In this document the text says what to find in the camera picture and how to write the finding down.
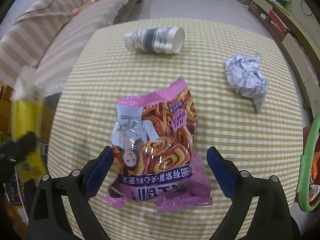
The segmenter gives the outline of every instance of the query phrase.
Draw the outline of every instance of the green hoop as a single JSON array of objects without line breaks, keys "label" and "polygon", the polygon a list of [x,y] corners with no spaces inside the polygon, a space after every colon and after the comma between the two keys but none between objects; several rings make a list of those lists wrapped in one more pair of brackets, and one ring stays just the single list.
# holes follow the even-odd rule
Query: green hoop
[{"label": "green hoop", "polygon": [[313,120],[306,147],[304,153],[301,156],[300,174],[297,185],[298,202],[303,212],[310,212],[320,203],[320,197],[315,204],[310,206],[309,203],[309,182],[311,174],[311,166],[313,161],[313,155],[316,148],[316,142],[318,137],[318,131],[320,128],[320,114],[318,114]]}]

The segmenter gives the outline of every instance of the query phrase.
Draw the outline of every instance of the striped sofa cover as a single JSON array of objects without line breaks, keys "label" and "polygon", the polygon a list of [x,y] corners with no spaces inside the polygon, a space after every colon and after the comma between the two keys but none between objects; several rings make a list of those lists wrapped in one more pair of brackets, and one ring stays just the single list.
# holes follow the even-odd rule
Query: striped sofa cover
[{"label": "striped sofa cover", "polygon": [[36,68],[36,84],[54,94],[63,89],[82,49],[102,27],[112,25],[128,0],[101,0],[78,15],[83,0],[39,0],[0,41],[0,83],[14,86],[25,66]]}]

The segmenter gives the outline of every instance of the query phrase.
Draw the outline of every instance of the cardboard box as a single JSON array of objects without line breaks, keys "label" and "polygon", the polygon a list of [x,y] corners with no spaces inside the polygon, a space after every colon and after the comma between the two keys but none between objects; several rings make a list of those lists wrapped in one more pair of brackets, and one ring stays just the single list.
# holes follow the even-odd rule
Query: cardboard box
[{"label": "cardboard box", "polygon": [[0,88],[0,99],[5,99],[7,101],[10,101],[10,96],[12,93],[13,88],[3,84]]},{"label": "cardboard box", "polygon": [[0,99],[0,132],[11,134],[11,102]]},{"label": "cardboard box", "polygon": [[53,109],[47,106],[43,107],[41,134],[39,138],[39,142],[41,143],[49,143],[54,113],[55,111]]},{"label": "cardboard box", "polygon": [[11,139],[10,134],[0,132],[0,147]]}]

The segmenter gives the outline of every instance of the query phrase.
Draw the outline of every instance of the table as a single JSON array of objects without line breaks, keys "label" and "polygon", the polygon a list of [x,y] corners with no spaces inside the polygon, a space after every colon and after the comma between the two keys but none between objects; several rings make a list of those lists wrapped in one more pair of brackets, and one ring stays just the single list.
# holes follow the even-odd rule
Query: table
[{"label": "table", "polygon": [[[178,55],[129,52],[127,32],[153,26],[179,26],[186,32]],[[235,94],[224,74],[227,57],[261,54],[260,68],[269,89],[261,114],[249,100]],[[90,200],[98,220],[111,239],[210,238],[228,211],[224,197],[206,162],[215,146],[225,159],[253,176],[277,175],[292,205],[302,154],[302,124],[297,94],[286,63],[269,38],[250,31],[204,20],[151,19],[128,22],[96,31],[73,68],[55,114],[49,142],[48,168],[53,177],[81,169],[110,145],[116,117],[116,99],[167,87],[183,77],[190,87],[199,124],[194,149],[203,160],[212,185],[212,206],[157,214],[155,201],[126,203],[117,210],[104,201],[116,177],[112,167],[97,196]],[[258,199],[252,201],[238,237],[249,228]],[[80,234],[70,205],[70,223]]]}]

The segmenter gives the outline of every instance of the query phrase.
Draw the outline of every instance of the plastic wrapper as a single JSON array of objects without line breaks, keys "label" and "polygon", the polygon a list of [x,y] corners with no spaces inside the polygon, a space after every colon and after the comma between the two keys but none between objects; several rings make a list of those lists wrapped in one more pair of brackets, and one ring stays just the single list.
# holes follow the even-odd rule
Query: plastic wrapper
[{"label": "plastic wrapper", "polygon": [[225,61],[226,77],[234,92],[243,97],[252,99],[252,104],[257,113],[262,111],[268,91],[267,79],[262,75],[260,55],[246,57],[238,54]]},{"label": "plastic wrapper", "polygon": [[159,212],[208,205],[211,186],[193,151],[198,118],[189,88],[180,78],[167,89],[117,101],[112,132],[118,177],[106,200],[157,199]]}]

